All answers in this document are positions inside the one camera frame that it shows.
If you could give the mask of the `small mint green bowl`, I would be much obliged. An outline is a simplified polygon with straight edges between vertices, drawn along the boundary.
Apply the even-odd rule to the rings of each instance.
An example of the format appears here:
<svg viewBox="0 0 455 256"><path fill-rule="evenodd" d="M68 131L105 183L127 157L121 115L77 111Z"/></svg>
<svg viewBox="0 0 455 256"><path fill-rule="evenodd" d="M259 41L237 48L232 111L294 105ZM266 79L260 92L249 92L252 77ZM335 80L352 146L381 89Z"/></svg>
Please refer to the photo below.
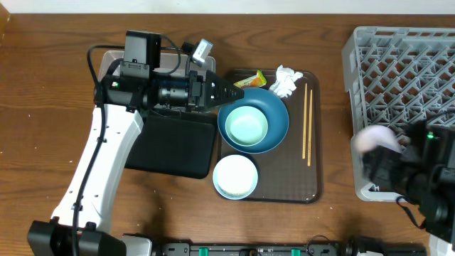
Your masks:
<svg viewBox="0 0 455 256"><path fill-rule="evenodd" d="M268 129L265 114L256 107L237 107L225 120L227 137L239 146L259 144L266 137Z"/></svg>

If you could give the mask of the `large blue bowl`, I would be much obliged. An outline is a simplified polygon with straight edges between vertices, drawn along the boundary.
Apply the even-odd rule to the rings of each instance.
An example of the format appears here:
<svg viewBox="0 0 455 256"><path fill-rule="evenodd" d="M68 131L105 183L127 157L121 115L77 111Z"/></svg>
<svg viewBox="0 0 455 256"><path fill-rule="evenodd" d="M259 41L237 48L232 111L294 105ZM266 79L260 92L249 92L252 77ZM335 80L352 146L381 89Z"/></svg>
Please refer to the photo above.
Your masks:
<svg viewBox="0 0 455 256"><path fill-rule="evenodd" d="M254 146L240 146L228 137L226 120L237 107L250 106L260 110L267 118L269 129L265 138ZM289 114L286 105L269 90L247 88L244 97L231 105L222 107L218 113L218 129L221 137L233 149L246 154L262 154L276 148L285 138L289 129Z"/></svg>

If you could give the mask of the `pink cup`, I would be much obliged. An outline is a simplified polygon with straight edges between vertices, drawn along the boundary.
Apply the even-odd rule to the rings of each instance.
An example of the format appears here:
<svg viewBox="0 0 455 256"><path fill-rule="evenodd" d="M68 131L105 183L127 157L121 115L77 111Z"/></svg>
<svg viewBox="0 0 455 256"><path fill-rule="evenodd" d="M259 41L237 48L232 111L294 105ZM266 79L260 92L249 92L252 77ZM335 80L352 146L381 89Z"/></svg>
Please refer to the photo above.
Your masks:
<svg viewBox="0 0 455 256"><path fill-rule="evenodd" d="M380 125L371 125L360 130L353 137L353 145L362 154L372 151L378 146L396 152L402 151L395 133L390 128Z"/></svg>

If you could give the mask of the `light blue rice bowl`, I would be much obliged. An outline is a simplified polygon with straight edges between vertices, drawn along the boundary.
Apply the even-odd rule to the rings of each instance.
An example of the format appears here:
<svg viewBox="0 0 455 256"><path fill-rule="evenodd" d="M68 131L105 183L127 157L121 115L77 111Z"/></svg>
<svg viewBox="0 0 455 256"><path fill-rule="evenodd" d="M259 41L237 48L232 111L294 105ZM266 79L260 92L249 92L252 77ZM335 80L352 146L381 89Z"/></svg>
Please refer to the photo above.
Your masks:
<svg viewBox="0 0 455 256"><path fill-rule="evenodd" d="M215 190L229 200L238 201L248 197L256 189L258 179L255 164L239 154L222 158L213 170Z"/></svg>

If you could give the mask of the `wooden chopstick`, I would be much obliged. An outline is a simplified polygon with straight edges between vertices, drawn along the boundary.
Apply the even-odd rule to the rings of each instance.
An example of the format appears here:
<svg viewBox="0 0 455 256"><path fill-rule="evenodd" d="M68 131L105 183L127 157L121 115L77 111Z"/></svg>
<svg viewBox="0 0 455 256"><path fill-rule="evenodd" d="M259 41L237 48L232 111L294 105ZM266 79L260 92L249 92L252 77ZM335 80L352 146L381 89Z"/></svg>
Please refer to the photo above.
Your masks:
<svg viewBox="0 0 455 256"><path fill-rule="evenodd" d="M302 149L302 159L306 158L306 126L307 126L307 83L305 84L304 91L304 120L303 120L303 149Z"/></svg>

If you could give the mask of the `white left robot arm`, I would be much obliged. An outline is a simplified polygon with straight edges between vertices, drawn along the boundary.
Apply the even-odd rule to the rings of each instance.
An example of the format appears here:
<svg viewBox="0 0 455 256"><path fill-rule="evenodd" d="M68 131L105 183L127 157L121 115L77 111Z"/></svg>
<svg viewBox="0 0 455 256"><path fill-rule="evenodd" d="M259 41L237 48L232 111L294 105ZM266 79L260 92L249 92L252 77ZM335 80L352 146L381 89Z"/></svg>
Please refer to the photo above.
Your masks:
<svg viewBox="0 0 455 256"><path fill-rule="evenodd" d="M185 77L136 78L106 74L95 83L92 125L73 179L51 220L65 228L111 229L114 197L130 150L156 105L206 112L244 97L242 89L212 71Z"/></svg>

